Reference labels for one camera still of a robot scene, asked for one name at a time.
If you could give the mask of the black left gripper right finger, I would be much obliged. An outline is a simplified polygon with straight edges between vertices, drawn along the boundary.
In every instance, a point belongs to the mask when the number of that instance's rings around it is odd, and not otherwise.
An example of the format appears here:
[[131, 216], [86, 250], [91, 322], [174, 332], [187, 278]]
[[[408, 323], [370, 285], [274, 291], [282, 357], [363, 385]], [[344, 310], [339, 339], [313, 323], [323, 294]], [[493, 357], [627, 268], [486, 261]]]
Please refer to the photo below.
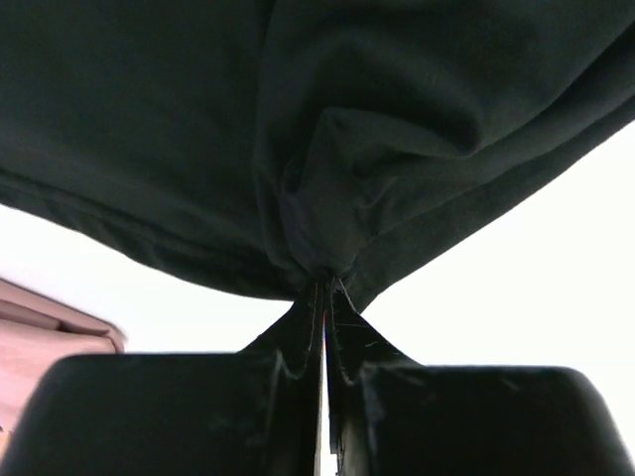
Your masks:
[[426, 366], [324, 288], [330, 448], [341, 475], [630, 475], [604, 398], [567, 367]]

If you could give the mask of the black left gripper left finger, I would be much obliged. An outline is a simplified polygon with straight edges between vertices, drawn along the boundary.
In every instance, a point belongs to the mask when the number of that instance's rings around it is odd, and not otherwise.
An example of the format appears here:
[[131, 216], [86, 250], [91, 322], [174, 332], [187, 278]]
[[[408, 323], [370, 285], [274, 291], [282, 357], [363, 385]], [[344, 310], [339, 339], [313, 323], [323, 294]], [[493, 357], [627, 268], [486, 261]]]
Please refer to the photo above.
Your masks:
[[323, 292], [243, 350], [77, 355], [44, 375], [5, 475], [316, 475]]

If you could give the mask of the black t shirt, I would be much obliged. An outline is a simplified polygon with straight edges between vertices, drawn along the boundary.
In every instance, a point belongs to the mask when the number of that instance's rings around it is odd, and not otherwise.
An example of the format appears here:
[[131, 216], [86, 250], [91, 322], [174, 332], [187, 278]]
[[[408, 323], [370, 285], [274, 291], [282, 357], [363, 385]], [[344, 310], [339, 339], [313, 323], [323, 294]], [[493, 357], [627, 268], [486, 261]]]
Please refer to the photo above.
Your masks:
[[634, 118], [630, 1], [5, 1], [1, 201], [364, 308]]

